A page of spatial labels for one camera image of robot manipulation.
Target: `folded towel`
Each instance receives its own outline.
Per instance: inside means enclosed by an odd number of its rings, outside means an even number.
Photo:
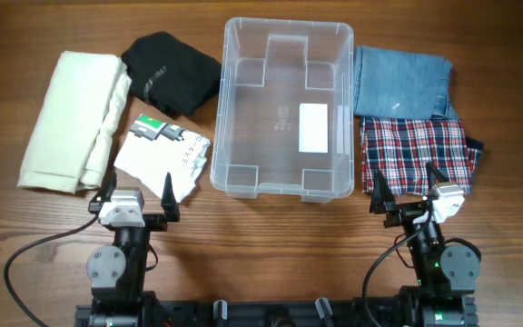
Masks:
[[[459,119],[449,100],[449,60],[364,45],[356,49],[354,66],[354,114]]]
[[[195,187],[210,144],[202,135],[141,114],[114,166],[141,180],[158,197],[163,196],[164,180],[171,173],[174,197],[180,202]]]
[[[360,119],[360,146],[363,192],[372,193],[374,172],[380,168],[395,195],[427,194],[427,162],[471,193],[483,150],[483,143],[465,136],[459,121],[373,117]]]
[[[99,187],[130,84],[115,55],[63,52],[17,186],[69,193]]]

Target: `printed graphic on shirt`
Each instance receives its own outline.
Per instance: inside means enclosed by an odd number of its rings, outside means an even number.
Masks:
[[[131,132],[136,137],[145,137],[150,141],[156,140],[159,135],[163,135],[171,141],[182,141],[185,130],[173,124],[168,124],[141,114],[131,126]]]
[[[194,156],[195,149],[198,149],[198,151],[201,151],[204,146],[209,146],[208,142],[205,145],[203,145],[202,140],[203,140],[203,138],[200,135],[195,137],[195,141],[193,142],[193,144],[191,146],[189,146],[189,148],[183,154],[183,163],[184,164],[188,164],[192,160],[191,157]]]

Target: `cream folded cloth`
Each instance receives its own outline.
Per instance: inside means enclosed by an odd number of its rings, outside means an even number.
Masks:
[[[63,52],[17,186],[69,193],[99,187],[130,85],[115,55]]]

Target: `white label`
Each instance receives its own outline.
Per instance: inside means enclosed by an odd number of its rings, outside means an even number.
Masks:
[[[299,152],[328,152],[328,105],[300,104]]]

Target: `clear plastic storage bin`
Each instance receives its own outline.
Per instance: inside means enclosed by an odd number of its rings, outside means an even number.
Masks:
[[[225,26],[211,182],[241,198],[326,203],[354,189],[353,32],[344,23]]]

